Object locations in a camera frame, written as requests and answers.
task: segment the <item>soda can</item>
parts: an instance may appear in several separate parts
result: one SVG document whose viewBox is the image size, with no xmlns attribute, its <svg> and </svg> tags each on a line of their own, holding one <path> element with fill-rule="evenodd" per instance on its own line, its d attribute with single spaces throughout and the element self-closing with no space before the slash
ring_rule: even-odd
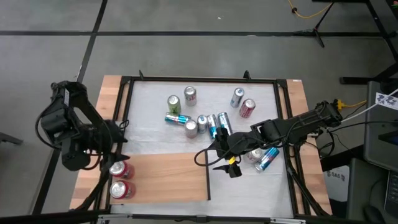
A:
<svg viewBox="0 0 398 224">
<path fill-rule="evenodd" d="M 198 125 L 197 123 L 190 119 L 185 123 L 185 135 L 188 138 L 194 138 L 198 134 Z"/>
<path fill-rule="evenodd" d="M 171 95 L 167 99 L 167 104 L 169 105 L 170 113 L 180 114 L 181 113 L 181 102 L 180 98 L 176 95 Z"/>
<path fill-rule="evenodd" d="M 210 132 L 211 139 L 216 138 L 217 128 L 219 127 L 216 115 L 211 114 L 207 116 L 208 128 Z"/>
<path fill-rule="evenodd" d="M 256 103 L 252 99 L 247 99 L 243 101 L 242 107 L 239 110 L 239 114 L 241 115 L 242 118 L 248 118 L 250 117 L 251 113 L 253 110 L 256 108 Z"/>
<path fill-rule="evenodd" d="M 229 135 L 232 135 L 232 127 L 229 122 L 228 114 L 226 112 L 221 112 L 218 114 L 218 121 L 220 122 L 220 126 L 225 128 Z"/>
<path fill-rule="evenodd" d="M 242 88 L 236 88 L 231 99 L 231 106 L 237 108 L 241 103 L 242 97 L 244 95 L 244 90 Z"/>
<path fill-rule="evenodd" d="M 184 90 L 185 104 L 195 106 L 197 104 L 197 90 L 193 86 L 187 86 Z"/>
<path fill-rule="evenodd" d="M 243 159 L 248 162 L 248 163 L 255 163 L 257 161 L 259 161 L 262 157 L 262 155 L 264 155 L 264 153 L 262 153 L 261 149 L 256 149 L 256 150 L 252 150 L 250 152 L 247 152 Z"/>
<path fill-rule="evenodd" d="M 198 117 L 198 132 L 205 133 L 207 131 L 207 117 L 205 115 L 199 115 Z"/>
<path fill-rule="evenodd" d="M 109 169 L 109 173 L 114 177 L 120 177 L 123 179 L 131 179 L 134 177 L 135 168 L 133 165 L 128 164 L 125 161 L 115 162 Z"/>
<path fill-rule="evenodd" d="M 115 199 L 129 199 L 136 194 L 136 185 L 124 180 L 112 184 L 110 193 Z"/>
<path fill-rule="evenodd" d="M 275 147 L 268 149 L 268 151 L 261 157 L 259 162 L 256 162 L 254 167 L 258 172 L 264 171 L 269 164 L 278 156 L 279 150 Z"/>
<path fill-rule="evenodd" d="M 164 120 L 170 124 L 179 124 L 179 125 L 184 125 L 189 119 L 191 119 L 190 116 L 187 115 L 174 115 L 172 113 L 167 112 L 166 116 L 164 117 Z"/>
</svg>

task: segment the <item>aluminum can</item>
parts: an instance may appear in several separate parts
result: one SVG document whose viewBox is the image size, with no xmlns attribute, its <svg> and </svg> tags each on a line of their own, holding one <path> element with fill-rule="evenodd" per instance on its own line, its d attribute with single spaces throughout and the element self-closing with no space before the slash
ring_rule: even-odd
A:
<svg viewBox="0 0 398 224">
<path fill-rule="evenodd" d="M 244 155 L 244 160 L 248 163 L 255 163 L 264 155 L 261 149 L 252 150 Z"/>
<path fill-rule="evenodd" d="M 193 86 L 187 86 L 184 90 L 185 104 L 195 106 L 197 104 L 197 90 Z"/>
<path fill-rule="evenodd" d="M 167 104 L 169 105 L 169 111 L 172 114 L 180 114 L 181 113 L 181 102 L 180 98 L 176 95 L 171 95 L 167 99 Z"/>
<path fill-rule="evenodd" d="M 109 169 L 109 173 L 114 177 L 120 177 L 123 179 L 131 179 L 134 177 L 136 170 L 133 165 L 128 164 L 125 161 L 115 162 Z"/>
<path fill-rule="evenodd" d="M 226 112 L 221 112 L 218 114 L 218 121 L 220 122 L 220 126 L 225 128 L 229 135 L 232 135 L 232 127 L 231 123 L 229 122 L 228 114 Z"/>
<path fill-rule="evenodd" d="M 198 134 L 198 124 L 196 121 L 190 119 L 185 123 L 185 135 L 188 138 L 194 138 Z"/>
<path fill-rule="evenodd" d="M 219 127 L 216 115 L 211 114 L 207 116 L 208 128 L 211 139 L 216 138 L 217 128 Z"/>
<path fill-rule="evenodd" d="M 236 88 L 231 99 L 231 106 L 237 108 L 242 101 L 244 90 L 242 88 Z"/>
<path fill-rule="evenodd" d="M 275 147 L 268 149 L 268 151 L 261 157 L 259 162 L 256 162 L 254 167 L 258 172 L 264 171 L 269 164 L 278 156 L 279 150 Z"/>
<path fill-rule="evenodd" d="M 253 110 L 256 108 L 256 103 L 252 99 L 247 99 L 243 101 L 242 107 L 239 110 L 239 114 L 241 115 L 242 118 L 248 118 L 250 117 L 251 113 Z"/>
<path fill-rule="evenodd" d="M 189 119 L 191 119 L 190 116 L 187 115 L 174 115 L 172 113 L 167 112 L 166 116 L 164 117 L 164 120 L 170 124 L 179 124 L 179 125 L 184 125 Z"/>
<path fill-rule="evenodd" d="M 205 133 L 207 131 L 207 117 L 205 115 L 199 115 L 198 117 L 198 132 Z"/>
<path fill-rule="evenodd" d="M 136 185 L 124 180 L 112 184 L 110 193 L 115 199 L 129 199 L 136 194 Z"/>
</svg>

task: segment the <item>wooden board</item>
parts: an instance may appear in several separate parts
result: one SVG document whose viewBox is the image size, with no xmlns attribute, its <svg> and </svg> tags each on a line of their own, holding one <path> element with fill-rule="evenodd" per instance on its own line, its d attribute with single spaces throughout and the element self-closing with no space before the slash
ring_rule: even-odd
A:
<svg viewBox="0 0 398 224">
<path fill-rule="evenodd" d="M 194 202 L 207 200 L 206 169 L 193 162 L 195 153 L 131 155 L 136 185 L 133 198 L 111 199 L 111 204 L 150 202 Z M 205 163 L 205 154 L 198 156 Z"/>
<path fill-rule="evenodd" d="M 104 119 L 111 119 L 113 116 L 114 106 L 119 91 L 120 80 L 121 76 L 104 76 L 103 84 L 96 105 L 96 109 L 99 111 L 100 115 L 103 116 Z M 289 88 L 290 104 L 292 107 L 293 115 L 295 116 L 308 111 L 307 99 L 304 94 L 304 88 L 301 80 L 287 80 L 287 84 Z M 282 102 L 282 110 L 284 111 L 284 118 L 287 118 L 283 93 L 280 95 L 280 97 Z M 315 140 L 311 138 L 309 138 L 308 141 L 316 144 Z M 328 193 L 326 191 L 325 181 L 323 179 L 323 172 L 320 165 L 317 149 L 315 149 L 313 146 L 304 144 L 300 150 L 300 156 L 302 160 L 305 183 L 309 191 L 315 197 L 317 202 L 322 206 L 322 208 L 326 212 L 331 214 Z M 92 191 L 93 187 L 97 183 L 99 176 L 99 172 L 96 172 L 95 170 L 79 171 L 70 208 L 75 208 L 84 201 L 85 197 L 88 196 L 88 194 Z M 297 186 L 295 188 L 295 191 L 299 213 L 303 214 L 301 193 Z"/>
</svg>

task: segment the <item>green can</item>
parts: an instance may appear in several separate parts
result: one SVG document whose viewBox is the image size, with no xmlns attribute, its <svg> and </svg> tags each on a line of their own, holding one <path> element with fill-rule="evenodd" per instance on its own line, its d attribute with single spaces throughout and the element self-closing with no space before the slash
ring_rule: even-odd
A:
<svg viewBox="0 0 398 224">
<path fill-rule="evenodd" d="M 167 99 L 167 104 L 169 105 L 169 111 L 172 114 L 180 114 L 181 113 L 181 102 L 180 98 L 176 95 L 171 95 Z"/>
</svg>

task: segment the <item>yellow cable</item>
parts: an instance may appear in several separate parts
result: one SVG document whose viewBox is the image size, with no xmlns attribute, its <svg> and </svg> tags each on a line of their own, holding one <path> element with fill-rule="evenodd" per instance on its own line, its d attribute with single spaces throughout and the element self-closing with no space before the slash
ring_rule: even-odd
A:
<svg viewBox="0 0 398 224">
<path fill-rule="evenodd" d="M 288 0 L 288 1 L 289 1 L 289 4 L 290 4 L 290 7 L 293 9 L 294 6 L 293 6 L 292 2 L 291 2 L 290 0 Z M 312 17 L 315 17 L 315 16 L 321 14 L 323 11 L 327 10 L 331 5 L 332 5 L 332 3 L 330 3 L 327 7 L 325 7 L 325 8 L 322 9 L 321 11 L 319 11 L 319 12 L 317 12 L 317 13 L 315 13 L 314 15 L 311 15 L 311 16 L 302 16 L 302 15 L 300 15 L 300 14 L 297 12 L 297 10 L 294 11 L 294 13 L 296 13 L 296 15 L 299 16 L 299 17 L 302 18 L 302 19 L 310 19 L 310 18 L 312 18 Z"/>
<path fill-rule="evenodd" d="M 364 103 L 366 103 L 366 100 L 361 101 L 361 102 L 359 102 L 359 103 L 356 103 L 356 104 L 354 104 L 354 105 L 344 105 L 344 107 L 356 107 L 356 106 L 359 106 L 359 105 L 364 104 Z"/>
</svg>

